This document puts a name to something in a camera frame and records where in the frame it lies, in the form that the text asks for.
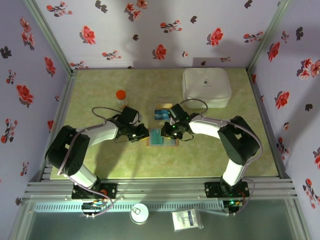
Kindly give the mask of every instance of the tabletop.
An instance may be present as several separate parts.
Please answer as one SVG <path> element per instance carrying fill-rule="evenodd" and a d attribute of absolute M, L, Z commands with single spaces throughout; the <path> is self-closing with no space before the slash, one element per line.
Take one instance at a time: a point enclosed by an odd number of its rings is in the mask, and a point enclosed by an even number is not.
<path fill-rule="evenodd" d="M 267 140 L 256 100 L 244 68 L 225 68 L 232 96 L 225 108 L 210 108 L 206 117 L 232 119 L 238 115 L 252 128 L 263 145 L 261 158 L 247 169 L 246 176 L 277 176 L 277 169 Z M 163 121 L 154 120 L 155 104 L 180 103 L 183 100 L 184 69 L 90 69 L 79 70 L 68 106 L 64 125 L 84 128 L 101 123 L 91 112 L 102 106 L 121 110 L 116 91 L 126 91 L 128 104 L 139 111 L 147 128 L 161 128 Z M 189 109 L 189 114 L 203 109 Z M 106 118 L 115 113 L 98 109 Z M 191 141 L 179 141 L 177 147 L 151 147 L 146 140 L 120 142 L 107 140 L 88 148 L 84 164 L 101 179 L 106 178 L 175 178 L 220 177 L 228 156 L 217 138 L 196 134 Z M 50 179 L 63 179 L 53 168 Z"/>

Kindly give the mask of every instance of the white box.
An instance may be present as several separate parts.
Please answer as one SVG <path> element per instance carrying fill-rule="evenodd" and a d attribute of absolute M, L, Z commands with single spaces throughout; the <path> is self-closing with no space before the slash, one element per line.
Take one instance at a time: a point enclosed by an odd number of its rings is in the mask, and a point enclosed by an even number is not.
<path fill-rule="evenodd" d="M 183 100 L 200 99 L 209 108 L 224 108 L 231 98 L 231 87 L 227 72 L 222 68 L 187 68 L 182 80 Z M 200 101 L 186 101 L 190 109 L 203 109 Z"/>

